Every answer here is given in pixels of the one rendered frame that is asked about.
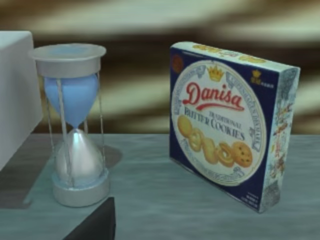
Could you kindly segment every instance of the hourglass base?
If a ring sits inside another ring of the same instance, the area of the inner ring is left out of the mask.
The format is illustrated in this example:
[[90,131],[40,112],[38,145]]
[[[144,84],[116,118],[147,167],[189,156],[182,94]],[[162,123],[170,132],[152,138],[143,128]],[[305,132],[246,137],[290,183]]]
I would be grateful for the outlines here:
[[95,182],[82,187],[69,187],[61,182],[57,174],[52,175],[53,195],[61,205],[86,207],[98,203],[108,196],[110,190],[109,172],[106,169]]

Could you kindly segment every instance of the gray tabletop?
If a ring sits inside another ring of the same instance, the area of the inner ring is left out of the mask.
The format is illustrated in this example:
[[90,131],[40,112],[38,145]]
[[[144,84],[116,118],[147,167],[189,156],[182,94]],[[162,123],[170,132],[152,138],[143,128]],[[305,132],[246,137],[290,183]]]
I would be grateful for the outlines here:
[[[92,137],[99,141],[99,136]],[[39,139],[50,145],[48,136],[30,136],[27,147],[22,146],[24,155],[17,153],[25,164],[36,151],[44,151],[39,149]],[[168,135],[106,135],[105,144],[113,155],[116,150],[122,153],[110,169],[116,240],[319,239],[320,136],[292,136],[281,201],[263,214],[170,161]],[[18,167],[11,166],[12,175]],[[51,193],[51,172],[50,159],[26,196],[32,200],[28,207],[0,209],[1,240],[62,239],[99,205],[57,204]]]

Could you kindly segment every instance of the sand timer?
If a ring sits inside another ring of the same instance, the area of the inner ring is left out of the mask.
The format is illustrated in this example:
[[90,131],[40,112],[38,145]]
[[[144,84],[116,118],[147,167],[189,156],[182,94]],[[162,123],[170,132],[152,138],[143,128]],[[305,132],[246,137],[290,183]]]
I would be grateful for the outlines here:
[[[109,192],[109,172],[105,167],[104,130],[99,71],[102,46],[58,44],[30,52],[43,78],[48,111],[54,172],[53,195],[62,205],[84,207],[99,202]],[[102,151],[88,136],[87,115],[98,97]],[[61,118],[63,142],[55,147],[49,103]],[[67,123],[73,129],[67,133]]]

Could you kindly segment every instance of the blue box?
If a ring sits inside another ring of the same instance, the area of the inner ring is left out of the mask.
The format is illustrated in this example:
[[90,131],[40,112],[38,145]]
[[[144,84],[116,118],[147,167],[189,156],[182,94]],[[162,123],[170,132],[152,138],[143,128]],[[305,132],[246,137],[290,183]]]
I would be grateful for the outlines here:
[[178,42],[170,48],[170,157],[248,207],[280,200],[300,68]]

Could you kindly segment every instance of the hourglass top cap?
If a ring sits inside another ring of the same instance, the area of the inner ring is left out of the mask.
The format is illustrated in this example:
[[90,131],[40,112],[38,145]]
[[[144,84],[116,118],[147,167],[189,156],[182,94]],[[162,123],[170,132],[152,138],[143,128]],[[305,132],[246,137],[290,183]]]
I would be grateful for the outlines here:
[[29,56],[36,61],[38,74],[48,78],[79,78],[100,71],[103,46],[70,43],[32,49]]

